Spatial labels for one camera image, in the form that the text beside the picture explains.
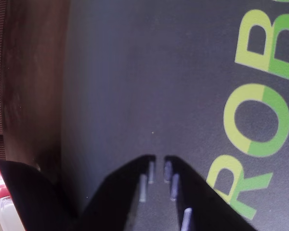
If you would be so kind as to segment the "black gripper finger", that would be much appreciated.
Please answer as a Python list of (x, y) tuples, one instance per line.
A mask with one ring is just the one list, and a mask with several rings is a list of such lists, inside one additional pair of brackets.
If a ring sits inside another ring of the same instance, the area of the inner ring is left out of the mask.
[(190, 165), (177, 156), (165, 157), (164, 180), (176, 203), (181, 231), (254, 231)]
[(132, 231), (138, 205), (145, 203), (156, 157), (142, 155), (109, 174), (84, 212), (76, 231)]

